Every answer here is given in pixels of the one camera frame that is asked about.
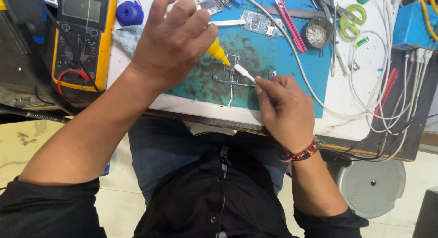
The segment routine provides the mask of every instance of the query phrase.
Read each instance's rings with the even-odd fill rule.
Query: finger
[[[180,34],[186,35],[188,39],[197,38],[204,31],[204,28],[208,26],[210,17],[210,13],[206,10],[196,11],[180,28]]]
[[[205,28],[205,30],[200,34],[200,36],[192,41],[191,48],[194,49],[193,53],[199,57],[204,55],[207,49],[213,44],[217,36],[218,27],[213,24],[208,25],[207,28]]]
[[[276,75],[273,76],[270,80],[280,83],[287,90],[300,89],[300,86],[298,85],[295,78],[290,75]]]
[[[176,0],[154,0],[149,11],[147,25],[156,26],[164,21],[164,14],[166,14],[167,6]]]
[[[195,11],[194,0],[179,0],[167,15],[166,22],[173,28],[179,28]]]
[[[255,92],[257,93],[258,105],[260,106],[260,113],[263,122],[267,123],[269,121],[272,121],[273,119],[275,119],[276,111],[271,103],[271,100],[269,100],[268,93],[263,90],[259,85],[255,86]]]
[[[288,91],[278,82],[256,77],[255,83],[267,91],[276,101],[282,101],[288,97]]]

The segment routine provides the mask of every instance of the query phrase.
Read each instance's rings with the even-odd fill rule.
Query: right hand
[[[315,126],[312,97],[303,93],[292,76],[256,77],[255,82],[266,129],[292,153],[306,149]]]
[[[210,14],[196,11],[193,0],[154,0],[145,29],[128,68],[145,88],[162,92],[182,82],[211,46],[218,28],[207,25]]]

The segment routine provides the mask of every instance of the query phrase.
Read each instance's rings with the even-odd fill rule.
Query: black shirt
[[[232,164],[227,170],[218,154],[210,152],[166,176],[134,237],[213,238],[219,223],[227,237],[262,237],[256,223],[265,237],[293,237],[266,168],[244,153],[231,150],[229,155]],[[71,186],[14,180],[0,196],[0,234],[5,238],[106,237],[94,207],[98,190],[98,179]],[[359,238],[359,228],[368,225],[350,209],[335,217],[314,217],[294,208],[294,217],[307,238]]]

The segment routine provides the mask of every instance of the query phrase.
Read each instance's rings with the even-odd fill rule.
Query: yellow multimeter
[[[116,18],[117,0],[58,0],[58,22],[63,30],[56,31],[52,79],[58,83],[61,73],[83,70],[80,61],[103,91],[110,64],[111,36]],[[73,89],[96,91],[90,81],[76,72],[63,74],[61,85]]]

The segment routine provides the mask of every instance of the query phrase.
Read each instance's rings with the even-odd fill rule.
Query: floor
[[[216,128],[189,123],[194,134]],[[0,125],[0,187],[19,175],[31,156],[62,124],[46,121]],[[114,152],[109,174],[100,178],[96,209],[101,226],[109,238],[132,237],[146,210],[137,178],[131,166],[128,136]],[[403,196],[385,215],[370,219],[361,229],[363,238],[411,238],[426,189],[438,185],[438,156],[419,152],[415,162],[405,162],[407,182]],[[291,180],[284,177],[278,198],[286,212],[287,226],[293,235],[304,237],[304,231],[293,218]]]

